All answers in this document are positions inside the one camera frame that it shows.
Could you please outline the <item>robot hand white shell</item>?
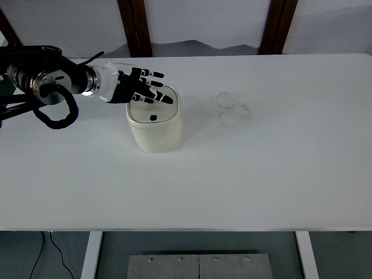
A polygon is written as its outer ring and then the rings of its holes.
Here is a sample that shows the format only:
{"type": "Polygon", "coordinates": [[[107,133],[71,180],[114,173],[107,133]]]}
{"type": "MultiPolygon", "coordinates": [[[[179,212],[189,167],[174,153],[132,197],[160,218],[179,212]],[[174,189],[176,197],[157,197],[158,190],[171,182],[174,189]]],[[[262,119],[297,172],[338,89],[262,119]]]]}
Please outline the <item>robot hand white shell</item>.
{"type": "Polygon", "coordinates": [[[125,63],[108,63],[97,70],[101,82],[96,88],[98,96],[107,103],[174,103],[174,98],[160,92],[162,73],[125,63]]]}

